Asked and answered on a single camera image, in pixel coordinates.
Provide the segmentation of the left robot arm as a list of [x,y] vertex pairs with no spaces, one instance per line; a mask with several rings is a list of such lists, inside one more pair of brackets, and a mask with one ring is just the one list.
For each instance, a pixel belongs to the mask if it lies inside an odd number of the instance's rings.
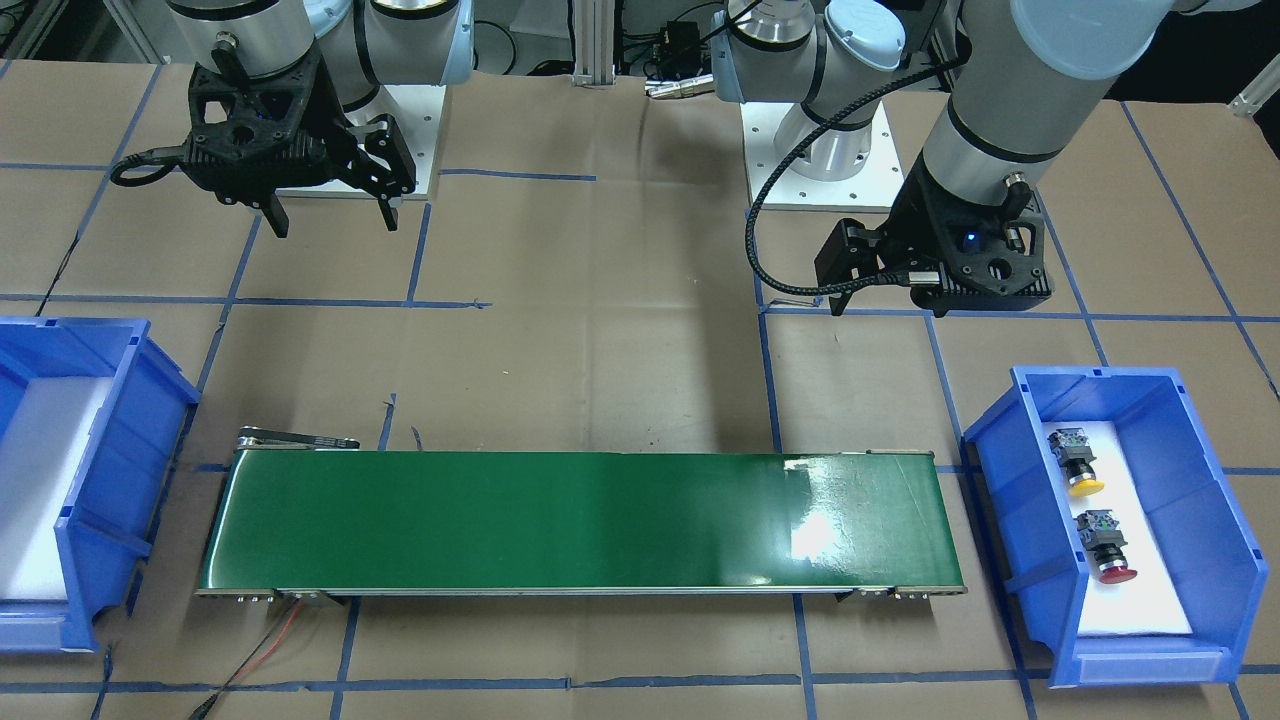
[[[1243,1],[961,1],[966,53],[906,76],[900,14],[878,1],[728,1],[712,36],[716,94],[790,106],[780,160],[755,192],[745,254],[756,278],[795,296],[826,296],[841,315],[854,293],[902,286],[918,307],[1027,310],[1047,300],[1044,219],[1036,184],[1087,117],[1134,65],[1166,15],[1236,12]],[[790,167],[838,181],[861,169],[883,96],[956,70],[887,220],[841,220],[815,256],[815,283],[776,279],[760,264],[756,219]]]

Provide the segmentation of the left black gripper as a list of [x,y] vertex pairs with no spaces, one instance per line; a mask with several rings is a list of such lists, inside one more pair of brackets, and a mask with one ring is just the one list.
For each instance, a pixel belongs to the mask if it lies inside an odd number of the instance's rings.
[[[815,279],[836,286],[877,274],[933,268],[941,278],[974,292],[1001,291],[1001,261],[995,250],[1001,234],[1001,195],[995,184],[979,202],[959,196],[934,178],[925,159],[916,159],[884,223],[868,229],[851,218],[841,220],[818,252]],[[828,296],[832,316],[842,316],[851,290]]]

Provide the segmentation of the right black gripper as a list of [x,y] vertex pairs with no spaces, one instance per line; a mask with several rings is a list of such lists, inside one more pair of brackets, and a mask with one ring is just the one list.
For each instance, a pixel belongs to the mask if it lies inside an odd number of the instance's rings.
[[220,199],[262,204],[278,238],[291,220],[274,193],[339,181],[378,200],[385,228],[399,228],[402,195],[416,165],[396,118],[353,126],[316,46],[292,67],[244,87],[196,67],[189,81],[189,178]]

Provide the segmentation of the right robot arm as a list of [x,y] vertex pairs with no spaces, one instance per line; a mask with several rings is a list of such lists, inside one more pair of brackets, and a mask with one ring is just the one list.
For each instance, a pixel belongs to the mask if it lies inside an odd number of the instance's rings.
[[378,202],[389,231],[416,188],[406,123],[355,120],[392,85],[453,85],[471,73],[467,1],[343,1],[319,33],[302,1],[172,1],[189,44],[191,129],[173,152],[201,190],[262,213],[285,237],[278,192],[338,181]]

